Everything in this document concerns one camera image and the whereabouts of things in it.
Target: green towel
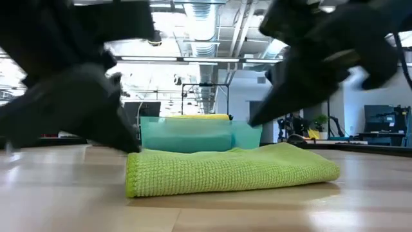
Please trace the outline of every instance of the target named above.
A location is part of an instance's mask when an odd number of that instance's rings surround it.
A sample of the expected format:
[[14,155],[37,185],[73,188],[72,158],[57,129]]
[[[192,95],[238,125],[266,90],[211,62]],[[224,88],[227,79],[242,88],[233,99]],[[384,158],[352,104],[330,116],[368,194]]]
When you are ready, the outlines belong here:
[[127,197],[241,191],[336,180],[339,167],[281,143],[254,150],[192,154],[144,150],[127,158]]

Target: wooden floor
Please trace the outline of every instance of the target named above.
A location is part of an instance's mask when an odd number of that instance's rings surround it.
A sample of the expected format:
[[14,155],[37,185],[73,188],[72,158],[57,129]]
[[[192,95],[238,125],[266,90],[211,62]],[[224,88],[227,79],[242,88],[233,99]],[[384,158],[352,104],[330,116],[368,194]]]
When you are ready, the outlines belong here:
[[84,146],[0,154],[0,231],[412,231],[412,159],[316,151],[338,181],[126,199],[125,156]]

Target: black equipment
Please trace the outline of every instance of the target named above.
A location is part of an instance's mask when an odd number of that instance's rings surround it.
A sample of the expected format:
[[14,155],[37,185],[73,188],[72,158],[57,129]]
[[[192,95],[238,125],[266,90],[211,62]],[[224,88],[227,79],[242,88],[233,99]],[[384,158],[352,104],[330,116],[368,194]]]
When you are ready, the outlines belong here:
[[287,142],[290,144],[307,144],[307,142],[305,141],[302,135],[296,135],[296,134],[290,135],[288,137]]
[[15,148],[44,131],[67,131],[125,152],[139,152],[120,105],[120,76],[104,42],[153,39],[148,1],[74,6],[24,0],[0,8],[0,46],[27,73],[23,96],[0,108],[0,134]]
[[302,137],[308,136],[308,128],[310,122],[301,117],[294,117],[293,114],[287,115],[284,119],[278,119],[277,125],[279,127],[278,141],[283,141],[291,135],[300,135]]
[[403,108],[401,106],[397,106],[394,108],[395,111],[395,126],[393,127],[394,131],[398,133],[407,133],[408,131],[408,117],[411,112],[411,107],[408,106]]
[[[348,1],[330,14],[318,8],[319,3],[301,0],[272,1],[259,30],[290,49],[285,60],[269,71],[274,86],[251,117],[251,126],[326,101],[353,66],[369,73],[361,88],[371,90],[394,76],[400,59],[412,89],[397,37],[412,27],[412,1]],[[394,33],[398,50],[386,42],[389,33]],[[280,77],[273,74],[278,65],[283,67]]]
[[341,125],[339,124],[338,118],[334,116],[329,116],[329,120],[332,120],[335,123],[339,137],[345,137],[345,134],[342,131]]
[[127,115],[128,122],[133,127],[135,138],[140,143],[142,137],[140,128],[141,117],[159,117],[161,102],[125,102],[124,110]]
[[389,105],[365,105],[364,132],[392,132],[395,126],[395,111]]

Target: potted plant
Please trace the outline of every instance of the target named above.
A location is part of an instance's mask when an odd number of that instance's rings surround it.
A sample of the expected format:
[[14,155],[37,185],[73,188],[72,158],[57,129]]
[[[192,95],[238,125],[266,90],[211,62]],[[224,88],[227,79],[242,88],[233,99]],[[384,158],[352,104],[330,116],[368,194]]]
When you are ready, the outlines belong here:
[[328,116],[321,114],[313,122],[315,129],[319,131],[319,139],[328,139],[328,132],[324,132],[324,125],[328,123]]

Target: plastic bin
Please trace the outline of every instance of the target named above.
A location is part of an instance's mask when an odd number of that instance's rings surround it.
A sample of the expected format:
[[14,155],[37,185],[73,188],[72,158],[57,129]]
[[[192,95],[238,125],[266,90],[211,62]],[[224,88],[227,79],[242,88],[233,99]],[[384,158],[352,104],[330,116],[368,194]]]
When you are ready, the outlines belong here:
[[219,119],[141,117],[143,148],[180,153],[259,147],[262,127]]

